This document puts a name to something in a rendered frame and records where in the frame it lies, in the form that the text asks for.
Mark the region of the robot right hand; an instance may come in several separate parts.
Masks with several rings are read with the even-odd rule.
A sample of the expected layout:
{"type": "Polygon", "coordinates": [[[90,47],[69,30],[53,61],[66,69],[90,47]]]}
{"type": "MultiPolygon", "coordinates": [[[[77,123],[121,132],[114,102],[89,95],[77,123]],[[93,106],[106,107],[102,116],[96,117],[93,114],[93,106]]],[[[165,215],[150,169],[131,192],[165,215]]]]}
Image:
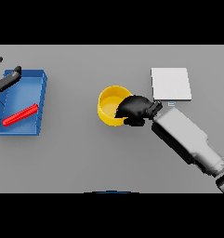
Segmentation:
{"type": "Polygon", "coordinates": [[[161,101],[151,102],[143,96],[129,96],[116,109],[115,117],[124,118],[124,124],[129,126],[144,126],[145,119],[152,120],[163,108],[161,101]]]}

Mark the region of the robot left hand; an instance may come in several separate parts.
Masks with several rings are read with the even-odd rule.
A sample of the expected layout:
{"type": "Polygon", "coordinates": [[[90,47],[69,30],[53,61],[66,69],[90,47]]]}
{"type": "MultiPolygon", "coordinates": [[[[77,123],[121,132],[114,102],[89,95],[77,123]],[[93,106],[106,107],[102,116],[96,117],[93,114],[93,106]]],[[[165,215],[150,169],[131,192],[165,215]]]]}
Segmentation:
{"type": "Polygon", "coordinates": [[[9,87],[15,85],[21,78],[21,67],[17,66],[12,73],[8,74],[4,78],[0,79],[0,92],[5,91],[9,87]]]}

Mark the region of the yellow bowl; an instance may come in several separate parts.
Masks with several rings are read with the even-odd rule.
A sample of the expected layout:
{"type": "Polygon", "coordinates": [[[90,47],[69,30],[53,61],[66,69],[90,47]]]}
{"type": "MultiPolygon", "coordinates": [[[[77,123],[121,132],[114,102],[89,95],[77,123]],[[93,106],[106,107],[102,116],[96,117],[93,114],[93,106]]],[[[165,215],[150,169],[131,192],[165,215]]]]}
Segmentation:
{"type": "Polygon", "coordinates": [[[99,119],[107,126],[121,126],[124,118],[116,118],[119,104],[132,93],[123,86],[108,86],[99,94],[97,113],[99,119]]]}

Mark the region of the red beaker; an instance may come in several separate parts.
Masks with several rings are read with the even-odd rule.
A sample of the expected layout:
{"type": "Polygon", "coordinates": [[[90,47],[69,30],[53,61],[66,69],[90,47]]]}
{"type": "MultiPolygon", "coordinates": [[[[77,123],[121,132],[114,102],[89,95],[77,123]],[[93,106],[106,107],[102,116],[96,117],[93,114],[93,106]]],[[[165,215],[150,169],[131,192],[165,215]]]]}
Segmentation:
{"type": "Polygon", "coordinates": [[[37,111],[38,111],[38,105],[36,103],[34,103],[33,105],[23,109],[22,111],[19,111],[12,115],[9,115],[7,118],[5,118],[2,121],[2,125],[3,126],[14,125],[17,122],[34,115],[35,113],[37,113],[37,111]]]}

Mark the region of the pale square scale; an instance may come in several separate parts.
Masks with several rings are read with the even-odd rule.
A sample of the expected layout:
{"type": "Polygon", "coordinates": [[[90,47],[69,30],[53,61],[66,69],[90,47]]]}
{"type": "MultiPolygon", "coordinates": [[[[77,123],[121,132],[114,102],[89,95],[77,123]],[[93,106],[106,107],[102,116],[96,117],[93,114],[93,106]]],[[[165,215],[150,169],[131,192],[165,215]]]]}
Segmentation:
{"type": "Polygon", "coordinates": [[[151,77],[155,100],[191,100],[186,68],[152,68],[151,77]]]}

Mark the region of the blue tray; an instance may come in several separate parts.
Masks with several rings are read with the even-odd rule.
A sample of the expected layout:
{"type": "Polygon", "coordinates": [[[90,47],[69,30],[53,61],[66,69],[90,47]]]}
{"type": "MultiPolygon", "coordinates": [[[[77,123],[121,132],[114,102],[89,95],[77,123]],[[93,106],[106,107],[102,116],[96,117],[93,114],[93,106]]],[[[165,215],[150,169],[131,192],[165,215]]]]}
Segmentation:
{"type": "Polygon", "coordinates": [[[0,92],[0,136],[38,136],[41,130],[45,105],[47,77],[44,70],[23,70],[20,80],[4,92],[0,92]],[[20,112],[33,104],[37,113],[11,126],[3,126],[8,116],[20,112]]]}

